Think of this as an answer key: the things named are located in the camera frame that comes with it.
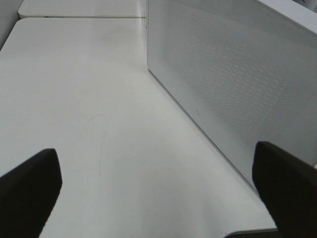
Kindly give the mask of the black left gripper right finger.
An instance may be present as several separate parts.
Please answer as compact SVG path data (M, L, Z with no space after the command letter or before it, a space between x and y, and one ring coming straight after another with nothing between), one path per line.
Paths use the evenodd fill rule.
M284 238L317 236L317 171L270 142L256 144L252 179Z

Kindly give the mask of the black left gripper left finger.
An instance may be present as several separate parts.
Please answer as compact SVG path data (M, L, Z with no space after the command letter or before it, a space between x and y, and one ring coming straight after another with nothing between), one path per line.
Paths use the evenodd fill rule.
M38 238L62 187L55 149L44 149L0 178L0 236Z

